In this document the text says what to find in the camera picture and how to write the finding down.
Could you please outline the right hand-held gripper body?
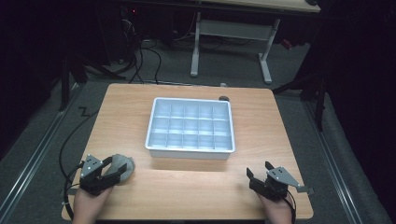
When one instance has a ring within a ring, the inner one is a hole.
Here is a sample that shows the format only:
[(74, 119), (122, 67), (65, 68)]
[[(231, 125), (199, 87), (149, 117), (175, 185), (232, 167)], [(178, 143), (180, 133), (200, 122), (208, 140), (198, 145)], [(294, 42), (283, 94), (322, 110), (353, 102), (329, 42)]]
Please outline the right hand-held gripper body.
[(261, 196), (271, 201), (279, 201), (287, 196), (289, 186), (295, 187), (298, 193), (312, 191), (311, 188), (303, 186), (282, 166), (266, 172), (265, 180), (257, 179), (258, 186), (250, 188)]

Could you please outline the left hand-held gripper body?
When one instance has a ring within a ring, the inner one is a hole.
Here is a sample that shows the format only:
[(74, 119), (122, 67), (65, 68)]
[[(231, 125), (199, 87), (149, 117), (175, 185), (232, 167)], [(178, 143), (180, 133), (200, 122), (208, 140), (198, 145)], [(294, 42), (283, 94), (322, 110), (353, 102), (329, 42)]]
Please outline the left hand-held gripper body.
[(80, 187), (94, 196), (98, 196), (105, 189), (115, 186), (105, 175), (102, 175), (101, 163), (102, 161), (88, 154), (80, 172)]

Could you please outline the grey round disc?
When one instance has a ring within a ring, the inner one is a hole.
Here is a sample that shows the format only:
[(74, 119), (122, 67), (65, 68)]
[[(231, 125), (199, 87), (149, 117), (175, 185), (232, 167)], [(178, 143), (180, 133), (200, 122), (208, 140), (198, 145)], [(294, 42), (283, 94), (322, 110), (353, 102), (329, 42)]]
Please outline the grey round disc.
[(126, 157), (121, 154), (115, 154), (112, 156), (112, 162), (110, 167), (106, 170), (105, 175), (115, 173), (123, 165), (126, 165), (126, 171), (120, 175), (120, 183), (126, 181), (131, 174), (134, 172), (135, 164), (132, 157)]

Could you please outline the person's left hand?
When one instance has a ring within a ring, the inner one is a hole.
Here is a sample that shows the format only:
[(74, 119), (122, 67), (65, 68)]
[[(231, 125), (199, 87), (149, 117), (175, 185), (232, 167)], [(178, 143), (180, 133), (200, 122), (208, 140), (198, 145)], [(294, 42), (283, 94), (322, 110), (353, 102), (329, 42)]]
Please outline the person's left hand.
[(73, 224), (95, 224), (113, 187), (105, 189), (100, 195), (93, 196), (84, 189), (78, 189), (73, 203)]

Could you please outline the person's right hand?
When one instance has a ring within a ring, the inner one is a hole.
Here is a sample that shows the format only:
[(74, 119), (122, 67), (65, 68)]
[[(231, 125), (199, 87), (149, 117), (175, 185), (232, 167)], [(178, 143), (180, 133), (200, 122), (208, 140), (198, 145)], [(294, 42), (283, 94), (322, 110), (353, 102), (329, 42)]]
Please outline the person's right hand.
[(271, 224), (292, 224), (291, 203), (289, 195), (278, 202), (273, 202), (258, 194), (263, 206), (266, 220)]

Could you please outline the white compartment tray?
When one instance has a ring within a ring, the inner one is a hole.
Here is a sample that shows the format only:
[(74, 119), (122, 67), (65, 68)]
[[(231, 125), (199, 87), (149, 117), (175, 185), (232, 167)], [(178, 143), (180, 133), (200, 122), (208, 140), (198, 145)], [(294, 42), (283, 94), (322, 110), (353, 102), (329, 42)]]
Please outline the white compartment tray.
[(231, 104), (157, 97), (145, 147), (153, 157), (226, 160), (236, 150)]

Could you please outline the black metal stand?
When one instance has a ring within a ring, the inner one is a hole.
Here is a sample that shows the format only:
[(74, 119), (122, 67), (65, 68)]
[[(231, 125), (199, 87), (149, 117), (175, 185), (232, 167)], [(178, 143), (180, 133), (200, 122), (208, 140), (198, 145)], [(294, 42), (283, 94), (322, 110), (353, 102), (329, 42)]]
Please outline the black metal stand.
[(298, 77), (292, 82), (289, 82), (283, 86), (273, 89), (273, 94), (280, 94), (283, 91), (291, 89), (300, 89), (300, 99), (304, 102), (316, 100), (316, 109), (314, 114), (314, 120), (317, 128), (322, 132), (322, 117), (325, 109), (325, 92), (327, 85), (328, 74), (327, 73), (314, 73), (304, 77)]
[(95, 63), (94, 61), (82, 55), (76, 53), (66, 53), (62, 60), (62, 98), (60, 111), (65, 111), (66, 107), (71, 102), (69, 75), (72, 75), (77, 84), (85, 84), (88, 81), (88, 77), (85, 72), (86, 65), (92, 67), (106, 77), (123, 79), (123, 77), (118, 75), (116, 72), (110, 71), (107, 68), (104, 68), (102, 65), (99, 65), (98, 63)]

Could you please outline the desk with white legs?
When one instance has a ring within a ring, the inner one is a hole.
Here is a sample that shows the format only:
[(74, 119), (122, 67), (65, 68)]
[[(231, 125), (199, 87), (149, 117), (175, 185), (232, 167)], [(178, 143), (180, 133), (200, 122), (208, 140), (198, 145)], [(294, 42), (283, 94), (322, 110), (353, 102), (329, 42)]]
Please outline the desk with white legs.
[[(303, 13), (314, 15), (320, 12), (318, 0), (192, 0), (198, 7), (236, 7), (237, 9), (265, 9), (275, 13)], [(271, 84), (272, 78), (268, 68), (267, 57), (273, 45), (280, 24), (280, 17), (275, 16), (269, 24), (247, 21), (221, 21), (220, 19), (203, 19), (202, 10), (195, 13), (194, 48), (191, 58), (191, 76), (199, 74), (200, 37), (202, 35), (230, 37), (246, 40), (264, 41), (263, 52), (258, 54), (263, 81)]]

